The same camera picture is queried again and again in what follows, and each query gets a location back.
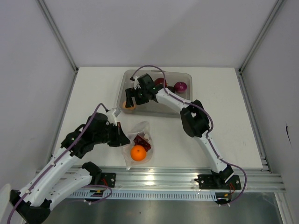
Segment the yellow pink peach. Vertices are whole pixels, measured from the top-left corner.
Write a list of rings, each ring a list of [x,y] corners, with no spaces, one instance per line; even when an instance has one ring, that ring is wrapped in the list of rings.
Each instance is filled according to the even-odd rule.
[[[135,104],[131,105],[130,103],[127,103],[126,101],[124,101],[122,104],[122,108],[125,110],[135,110],[136,105]]]

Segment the red grape bunch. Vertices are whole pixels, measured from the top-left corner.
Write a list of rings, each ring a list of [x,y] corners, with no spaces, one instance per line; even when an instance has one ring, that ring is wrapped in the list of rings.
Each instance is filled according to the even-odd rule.
[[[136,135],[136,137],[134,138],[134,144],[135,146],[142,146],[146,152],[151,150],[151,144],[144,138],[142,138],[140,135]]]

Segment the orange fruit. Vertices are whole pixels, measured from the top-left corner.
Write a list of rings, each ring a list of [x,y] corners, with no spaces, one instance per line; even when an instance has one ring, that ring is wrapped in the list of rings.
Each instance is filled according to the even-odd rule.
[[[142,161],[146,158],[146,151],[142,146],[133,146],[130,151],[130,156],[135,161]]]

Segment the clear zip top bag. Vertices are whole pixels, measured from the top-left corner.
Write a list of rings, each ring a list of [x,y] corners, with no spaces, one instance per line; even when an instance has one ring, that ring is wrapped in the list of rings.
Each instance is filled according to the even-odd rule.
[[[154,144],[147,121],[136,124],[127,134],[130,143],[122,148],[126,170],[149,162],[154,153]]]

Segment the dark red apple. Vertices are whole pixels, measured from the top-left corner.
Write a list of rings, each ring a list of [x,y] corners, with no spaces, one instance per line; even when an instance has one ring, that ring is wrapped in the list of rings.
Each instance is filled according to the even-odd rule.
[[[164,78],[157,78],[155,81],[154,81],[154,84],[155,85],[159,85],[159,84],[161,84],[161,85],[164,85],[165,87],[167,86],[167,81],[165,80],[164,81]]]

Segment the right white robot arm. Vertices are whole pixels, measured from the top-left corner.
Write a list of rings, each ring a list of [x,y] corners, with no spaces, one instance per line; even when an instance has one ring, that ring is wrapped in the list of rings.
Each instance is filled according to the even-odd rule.
[[[162,84],[155,84],[147,73],[140,77],[131,77],[130,80],[134,82],[134,87],[125,90],[126,108],[131,108],[134,102],[142,105],[152,100],[177,112],[185,133],[198,142],[210,161],[214,185],[218,188],[229,185],[234,171],[223,161],[213,144],[213,139],[209,136],[214,125],[201,102],[186,100]]]

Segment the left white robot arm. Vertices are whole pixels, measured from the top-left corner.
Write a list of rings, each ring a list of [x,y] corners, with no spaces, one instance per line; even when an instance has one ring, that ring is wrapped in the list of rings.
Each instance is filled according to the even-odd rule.
[[[49,163],[21,190],[11,190],[10,203],[13,211],[28,224],[41,224],[50,212],[65,198],[83,187],[111,189],[102,170],[92,162],[86,162],[71,177],[61,181],[61,177],[95,145],[107,144],[120,147],[130,143],[124,134],[117,116],[119,109],[111,109],[105,114],[95,113],[85,124],[66,135],[61,147]]]

